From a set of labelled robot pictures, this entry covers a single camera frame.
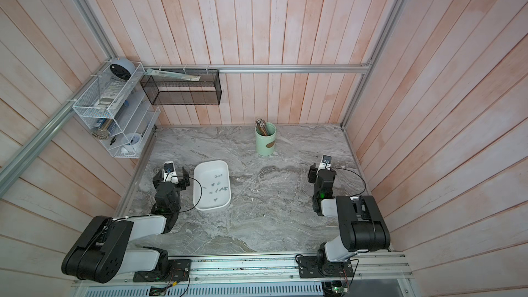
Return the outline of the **white rectangular storage box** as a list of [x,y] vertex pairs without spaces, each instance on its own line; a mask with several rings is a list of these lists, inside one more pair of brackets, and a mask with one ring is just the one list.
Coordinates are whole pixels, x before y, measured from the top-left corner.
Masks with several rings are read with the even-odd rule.
[[232,193],[228,164],[223,160],[203,162],[193,172],[193,205],[203,213],[226,210]]

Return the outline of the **pile of metal screws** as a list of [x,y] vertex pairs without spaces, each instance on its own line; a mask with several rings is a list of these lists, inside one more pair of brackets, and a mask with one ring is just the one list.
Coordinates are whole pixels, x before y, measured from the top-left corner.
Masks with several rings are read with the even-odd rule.
[[226,173],[213,173],[207,183],[208,197],[214,206],[225,204],[230,199],[230,182]]

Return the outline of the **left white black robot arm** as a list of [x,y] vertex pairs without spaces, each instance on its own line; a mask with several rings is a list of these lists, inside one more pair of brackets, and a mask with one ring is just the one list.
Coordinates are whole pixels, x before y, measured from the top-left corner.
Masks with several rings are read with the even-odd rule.
[[171,260],[158,247],[132,248],[131,242],[170,232],[181,212],[181,192],[191,184],[187,170],[181,175],[167,162],[153,178],[155,203],[149,214],[94,217],[66,254],[61,272],[79,280],[108,283],[132,273],[135,282],[179,282],[188,277],[188,260]]

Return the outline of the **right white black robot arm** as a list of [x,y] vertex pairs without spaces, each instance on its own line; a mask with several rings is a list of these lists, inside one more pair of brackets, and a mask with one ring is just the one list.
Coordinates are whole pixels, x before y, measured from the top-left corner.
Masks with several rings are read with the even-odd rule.
[[389,249],[391,236],[375,198],[371,195],[334,195],[337,172],[330,162],[310,166],[307,179],[313,184],[312,208],[320,217],[338,220],[339,235],[323,243],[318,263],[343,263],[362,252]]

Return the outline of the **white tape roll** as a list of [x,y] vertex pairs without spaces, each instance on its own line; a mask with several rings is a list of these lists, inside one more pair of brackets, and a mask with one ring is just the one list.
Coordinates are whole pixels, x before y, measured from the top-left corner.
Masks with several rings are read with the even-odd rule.
[[132,156],[137,153],[142,141],[142,136],[139,133],[128,133],[125,137],[127,141],[121,147],[121,154]]

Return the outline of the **green pen holder cup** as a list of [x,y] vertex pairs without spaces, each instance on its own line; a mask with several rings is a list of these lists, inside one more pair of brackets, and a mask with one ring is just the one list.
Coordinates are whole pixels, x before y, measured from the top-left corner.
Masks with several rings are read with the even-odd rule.
[[262,156],[269,156],[275,152],[276,126],[271,122],[266,123],[268,136],[261,134],[261,129],[255,126],[256,152]]

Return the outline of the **pens in green cup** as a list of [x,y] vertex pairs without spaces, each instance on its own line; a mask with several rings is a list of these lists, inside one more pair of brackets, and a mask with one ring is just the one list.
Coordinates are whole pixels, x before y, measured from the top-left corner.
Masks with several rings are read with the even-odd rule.
[[256,120],[256,128],[260,136],[270,136],[270,132],[268,131],[267,122],[265,122],[264,119],[259,118]]

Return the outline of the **flat packaged item on basket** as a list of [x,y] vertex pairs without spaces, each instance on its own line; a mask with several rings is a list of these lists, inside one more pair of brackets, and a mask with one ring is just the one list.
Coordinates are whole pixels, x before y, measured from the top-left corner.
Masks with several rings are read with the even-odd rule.
[[192,82],[197,82],[197,81],[200,81],[201,79],[201,76],[197,76],[197,75],[190,75],[190,74],[173,72],[173,71],[154,70],[151,68],[145,71],[145,75],[164,77],[164,78],[174,78],[175,80],[179,80],[179,81],[192,81]]

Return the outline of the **round grey alarm clock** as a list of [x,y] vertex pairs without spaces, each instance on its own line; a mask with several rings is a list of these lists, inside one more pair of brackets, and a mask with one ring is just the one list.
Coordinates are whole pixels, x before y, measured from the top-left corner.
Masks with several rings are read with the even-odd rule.
[[136,66],[133,62],[125,58],[116,58],[111,61],[109,66],[111,73],[123,81],[128,81],[134,71],[136,71]]

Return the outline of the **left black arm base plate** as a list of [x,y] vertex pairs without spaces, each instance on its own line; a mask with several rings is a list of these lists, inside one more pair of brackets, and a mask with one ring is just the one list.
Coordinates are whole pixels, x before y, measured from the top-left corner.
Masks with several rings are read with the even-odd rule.
[[180,282],[188,279],[189,270],[191,269],[190,259],[176,259],[163,261],[154,270],[145,272],[135,272],[133,276],[134,283],[163,283],[163,282]]

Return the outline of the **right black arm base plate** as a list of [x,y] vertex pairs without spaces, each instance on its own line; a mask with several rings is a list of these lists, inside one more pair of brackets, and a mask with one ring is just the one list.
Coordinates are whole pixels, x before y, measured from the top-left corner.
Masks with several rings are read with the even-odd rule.
[[351,279],[354,266],[350,263],[330,263],[315,256],[295,256],[299,275],[302,279],[338,278]]

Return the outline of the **aluminium front frame rails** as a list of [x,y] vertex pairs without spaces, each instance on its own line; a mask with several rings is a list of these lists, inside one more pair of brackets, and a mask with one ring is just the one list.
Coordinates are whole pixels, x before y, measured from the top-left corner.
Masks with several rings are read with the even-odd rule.
[[295,256],[313,253],[268,253],[183,256],[190,259],[188,279],[180,282],[134,283],[122,274],[108,283],[77,281],[70,296],[419,296],[408,261],[401,252],[368,252],[345,263],[351,279],[302,279]]

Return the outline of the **horizontal aluminium wall rail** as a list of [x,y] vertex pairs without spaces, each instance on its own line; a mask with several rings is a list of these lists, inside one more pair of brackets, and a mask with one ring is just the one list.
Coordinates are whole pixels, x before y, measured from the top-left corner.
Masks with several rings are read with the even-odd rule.
[[161,70],[217,70],[220,74],[365,74],[369,65],[146,65],[144,68]]

